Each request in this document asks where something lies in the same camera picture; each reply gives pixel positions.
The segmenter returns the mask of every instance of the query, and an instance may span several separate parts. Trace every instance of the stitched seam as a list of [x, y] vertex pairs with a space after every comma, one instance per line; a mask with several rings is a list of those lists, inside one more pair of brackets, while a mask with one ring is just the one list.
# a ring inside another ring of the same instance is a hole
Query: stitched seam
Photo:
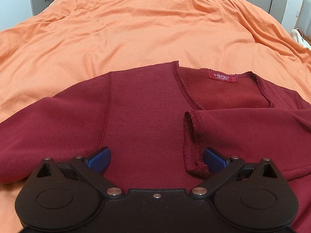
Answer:
[[200, 124], [199, 113], [192, 111], [194, 124], [194, 137], [195, 137], [195, 163], [197, 167], [193, 169], [193, 172], [198, 175], [203, 175], [207, 172], [208, 166], [203, 161], [203, 131]]
[[303, 108], [302, 108], [302, 105], [301, 105], [301, 100], [299, 99], [299, 96], [300, 96], [300, 95], [298, 94], [298, 92], [296, 92], [296, 98], [297, 98], [297, 101], [298, 101], [298, 104], [299, 104], [299, 108], [300, 108], [300, 109], [303, 109]]
[[294, 172], [294, 171], [297, 171], [297, 170], [302, 170], [302, 169], [305, 169], [305, 168], [310, 168], [311, 166], [304, 166], [304, 167], [301, 167], [301, 168], [295, 168], [293, 170], [288, 170], [288, 171], [282, 171], [283, 172]]
[[178, 61], [173, 61], [173, 74], [175, 79], [178, 82], [178, 86], [181, 89], [181, 92], [183, 94], [183, 96], [185, 97], [185, 99], [187, 100], [187, 102], [194, 108], [197, 110], [204, 110], [200, 105], [197, 104], [196, 100], [194, 99], [194, 97], [190, 94], [189, 90], [187, 89], [187, 87], [185, 86], [185, 83], [180, 75], [180, 72], [178, 70]]
[[253, 75], [255, 75], [255, 77], [256, 77], [257, 85], [258, 85], [259, 91], [262, 93], [262, 95], [263, 95], [263, 96], [267, 99], [267, 101], [269, 101], [269, 103], [270, 103], [269, 108], [274, 108], [273, 103], [268, 99], [268, 97], [267, 97], [267, 95], [266, 95], [266, 93], [265, 93], [265, 90], [264, 90], [263, 87], [262, 87], [261, 78], [260, 78], [258, 75], [256, 75], [256, 74], [253, 74]]
[[107, 112], [106, 112], [106, 117], [102, 122], [101, 125], [101, 139], [99, 141], [99, 145], [97, 146], [97, 150], [102, 148], [105, 134], [106, 134], [106, 128], [108, 124], [108, 118], [109, 118], [109, 113], [110, 113], [110, 107], [111, 107], [111, 98], [112, 98], [112, 78], [111, 78], [111, 73], [108, 73], [108, 93], [109, 93], [109, 99], [108, 99], [108, 104], [107, 104]]
[[190, 148], [191, 146], [187, 146], [187, 129], [189, 129], [189, 133], [193, 133], [194, 132], [194, 125], [193, 125], [193, 121], [192, 121], [192, 116], [190, 111], [187, 111], [184, 115], [184, 162], [185, 162], [185, 166], [187, 171], [192, 172], [193, 169], [195, 169], [196, 167], [192, 166], [193, 161], [192, 158], [193, 156], [195, 157], [195, 153], [193, 153], [192, 148]]

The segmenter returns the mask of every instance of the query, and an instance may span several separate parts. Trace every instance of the white wall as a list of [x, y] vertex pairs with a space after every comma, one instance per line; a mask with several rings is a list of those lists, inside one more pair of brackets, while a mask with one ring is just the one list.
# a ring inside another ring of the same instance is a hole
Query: white wall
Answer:
[[0, 0], [0, 30], [11, 28], [31, 16], [30, 0]]
[[297, 21], [297, 11], [300, 11], [302, 0], [287, 0], [282, 26], [290, 32]]

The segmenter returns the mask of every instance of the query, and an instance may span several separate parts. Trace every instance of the blue gripper pad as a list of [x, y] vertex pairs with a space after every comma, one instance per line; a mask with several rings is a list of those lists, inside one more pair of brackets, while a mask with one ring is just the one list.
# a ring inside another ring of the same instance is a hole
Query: blue gripper pad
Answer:
[[203, 153], [204, 163], [212, 173], [218, 173], [230, 164], [230, 160], [212, 148], [206, 148]]
[[101, 173], [109, 165], [111, 159], [110, 149], [103, 147], [84, 159], [84, 163], [97, 173]]

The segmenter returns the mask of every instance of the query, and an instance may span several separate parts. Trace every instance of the bed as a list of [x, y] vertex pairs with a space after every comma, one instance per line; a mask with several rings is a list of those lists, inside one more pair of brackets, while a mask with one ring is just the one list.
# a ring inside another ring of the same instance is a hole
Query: bed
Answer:
[[[311, 51], [244, 0], [55, 0], [0, 39], [0, 122], [80, 81], [173, 60], [253, 71], [311, 103]], [[24, 181], [0, 185], [0, 232], [22, 228]]]

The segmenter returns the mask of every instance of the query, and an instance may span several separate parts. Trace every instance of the white cloth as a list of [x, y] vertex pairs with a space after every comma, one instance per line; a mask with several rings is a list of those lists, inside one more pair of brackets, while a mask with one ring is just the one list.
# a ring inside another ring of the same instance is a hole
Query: white cloth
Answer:
[[299, 34], [296, 29], [290, 31], [290, 36], [298, 43], [302, 44], [304, 47], [307, 47], [311, 50], [311, 46], [307, 41], [305, 41]]

